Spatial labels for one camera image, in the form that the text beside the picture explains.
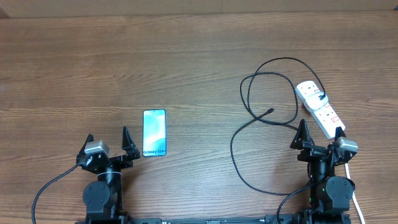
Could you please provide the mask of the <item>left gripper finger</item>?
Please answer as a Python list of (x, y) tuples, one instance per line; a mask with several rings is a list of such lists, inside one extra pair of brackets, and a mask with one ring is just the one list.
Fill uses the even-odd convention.
[(140, 157), (140, 152), (137, 146), (134, 144), (134, 141), (129, 134), (129, 130), (127, 126), (123, 127), (123, 139), (121, 149), (126, 151), (126, 154), (131, 157)]
[(93, 142), (93, 141), (94, 141), (93, 135), (92, 135), (92, 134), (89, 134), (88, 137), (87, 137), (87, 139), (86, 139), (86, 141), (85, 141), (85, 143), (84, 143), (84, 145), (83, 145), (83, 147), (82, 147), (81, 150), (79, 151), (79, 155), (84, 155), (84, 154), (86, 154), (86, 152), (85, 152), (86, 145), (87, 145), (89, 142)]

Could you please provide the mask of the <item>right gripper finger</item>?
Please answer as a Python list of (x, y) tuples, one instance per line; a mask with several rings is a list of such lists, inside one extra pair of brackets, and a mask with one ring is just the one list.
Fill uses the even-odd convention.
[(312, 146), (313, 146), (313, 140), (308, 130), (307, 121), (305, 119), (302, 119), (298, 126), (296, 135), (290, 144), (290, 148), (303, 150), (303, 149), (311, 149)]
[(340, 137), (346, 137), (345, 132), (343, 131), (343, 128), (341, 126), (337, 127), (335, 129), (335, 139), (338, 139)]

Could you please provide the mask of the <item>Samsung Galaxy smartphone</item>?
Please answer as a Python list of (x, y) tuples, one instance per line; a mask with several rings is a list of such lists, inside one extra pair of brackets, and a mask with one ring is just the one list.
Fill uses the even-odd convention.
[(143, 112), (143, 156), (159, 157), (167, 154), (167, 128), (165, 110)]

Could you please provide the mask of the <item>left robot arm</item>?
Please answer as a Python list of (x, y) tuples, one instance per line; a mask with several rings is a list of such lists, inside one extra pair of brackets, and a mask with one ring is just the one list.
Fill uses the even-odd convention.
[(132, 223), (132, 217), (123, 207), (123, 169), (133, 166), (140, 158), (129, 130), (123, 127), (121, 149), (125, 154), (110, 157), (109, 147), (102, 140), (95, 141), (89, 134), (76, 156), (76, 164), (97, 176), (83, 191), (86, 206), (85, 223)]

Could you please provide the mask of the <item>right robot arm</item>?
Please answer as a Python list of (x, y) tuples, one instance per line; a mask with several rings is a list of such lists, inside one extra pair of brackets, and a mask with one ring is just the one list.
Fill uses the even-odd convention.
[(315, 145), (305, 119), (290, 145), (300, 154), (298, 161), (307, 163), (310, 208), (298, 212), (293, 223), (350, 223), (345, 215), (353, 199), (355, 184), (349, 177), (337, 176), (335, 167), (347, 164), (358, 152), (358, 143), (346, 137), (341, 127), (327, 147)]

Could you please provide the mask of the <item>white USB charger adapter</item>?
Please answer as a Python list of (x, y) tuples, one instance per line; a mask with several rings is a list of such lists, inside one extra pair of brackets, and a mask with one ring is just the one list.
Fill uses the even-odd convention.
[(328, 97), (324, 92), (317, 92), (304, 99), (304, 106), (309, 112), (314, 112), (324, 107), (328, 103)]

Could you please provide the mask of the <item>white power strip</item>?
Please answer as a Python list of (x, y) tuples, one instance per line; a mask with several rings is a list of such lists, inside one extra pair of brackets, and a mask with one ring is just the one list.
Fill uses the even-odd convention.
[[(305, 81), (295, 87), (295, 92), (301, 99), (302, 103), (304, 103), (304, 99), (307, 96), (320, 92), (320, 89), (316, 86), (315, 82)], [(340, 120), (331, 104), (329, 104), (329, 101), (324, 107), (309, 113), (312, 115), (327, 139), (335, 138), (335, 129), (337, 127), (341, 126), (343, 130), (345, 129), (345, 125)]]

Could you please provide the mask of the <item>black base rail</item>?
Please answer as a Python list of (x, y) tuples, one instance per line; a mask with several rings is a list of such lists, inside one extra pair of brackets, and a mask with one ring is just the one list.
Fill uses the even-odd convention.
[(127, 221), (110, 220), (110, 221), (81, 221), (75, 224), (84, 223), (131, 223), (131, 224), (294, 224), (300, 223), (297, 215), (280, 215), (280, 221), (277, 221), (276, 215), (266, 215), (257, 218), (222, 218), (222, 219), (174, 219), (162, 220), (160, 218), (131, 218)]

